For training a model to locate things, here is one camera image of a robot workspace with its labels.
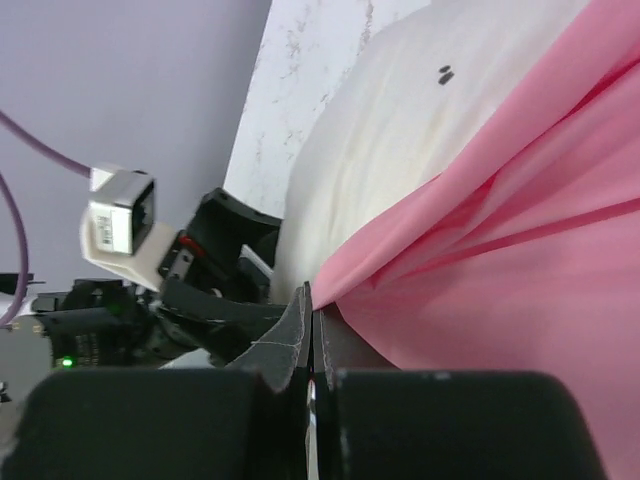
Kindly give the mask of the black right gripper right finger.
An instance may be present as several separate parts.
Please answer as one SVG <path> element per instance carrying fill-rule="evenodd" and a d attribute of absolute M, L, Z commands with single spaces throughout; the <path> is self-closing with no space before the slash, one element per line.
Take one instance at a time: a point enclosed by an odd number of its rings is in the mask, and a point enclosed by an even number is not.
<path fill-rule="evenodd" d="M 313 370 L 326 389 L 334 389 L 337 372 L 395 369 L 344 320 L 338 307 L 313 312 Z"/>

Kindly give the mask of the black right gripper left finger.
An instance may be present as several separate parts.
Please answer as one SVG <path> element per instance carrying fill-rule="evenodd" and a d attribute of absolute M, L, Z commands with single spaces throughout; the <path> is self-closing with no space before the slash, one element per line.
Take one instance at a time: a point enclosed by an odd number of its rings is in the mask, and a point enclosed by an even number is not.
<path fill-rule="evenodd" d="M 226 369 L 258 374 L 275 393 L 309 371 L 313 306 L 310 285 L 297 288 L 281 318 Z"/>

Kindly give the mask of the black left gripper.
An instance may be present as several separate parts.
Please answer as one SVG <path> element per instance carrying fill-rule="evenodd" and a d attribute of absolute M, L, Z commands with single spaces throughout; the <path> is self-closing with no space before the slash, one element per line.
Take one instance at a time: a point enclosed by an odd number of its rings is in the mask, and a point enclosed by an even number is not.
<path fill-rule="evenodd" d="M 149 326 L 134 357 L 243 354 L 286 310 L 267 301 L 280 227 L 222 188 L 205 195 L 161 263 L 160 290 L 144 296 Z"/>

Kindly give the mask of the pink satin pillowcase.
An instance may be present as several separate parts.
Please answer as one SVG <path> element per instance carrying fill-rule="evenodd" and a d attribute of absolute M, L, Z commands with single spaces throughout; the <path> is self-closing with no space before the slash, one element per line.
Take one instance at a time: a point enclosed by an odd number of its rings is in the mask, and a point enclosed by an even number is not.
<path fill-rule="evenodd" d="M 435 2 L 388 30 L 367 146 L 419 186 L 322 266 L 404 368 L 527 369 L 575 395 L 608 475 L 639 475 L 639 5 Z"/>

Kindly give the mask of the white pillow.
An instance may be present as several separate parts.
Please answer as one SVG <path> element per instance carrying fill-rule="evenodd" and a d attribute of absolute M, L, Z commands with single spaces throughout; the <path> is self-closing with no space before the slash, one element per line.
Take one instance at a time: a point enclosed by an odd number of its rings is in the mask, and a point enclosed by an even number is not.
<path fill-rule="evenodd" d="M 583 8 L 433 1 L 379 32 L 293 165 L 271 299 L 287 302 L 356 231 L 441 173 Z"/>

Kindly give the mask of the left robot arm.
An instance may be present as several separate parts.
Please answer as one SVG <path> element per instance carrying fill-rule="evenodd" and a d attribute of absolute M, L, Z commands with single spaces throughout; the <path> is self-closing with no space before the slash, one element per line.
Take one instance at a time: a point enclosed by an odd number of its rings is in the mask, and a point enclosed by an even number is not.
<path fill-rule="evenodd" d="M 91 209 L 82 248 L 113 277 L 40 293 L 3 328 L 30 347 L 1 365 L 2 406 L 56 371 L 233 363 L 282 315 L 268 304 L 280 226 L 215 189 L 183 229 L 144 224 L 142 243 L 127 255 L 121 246 L 128 228 L 105 208 Z"/>

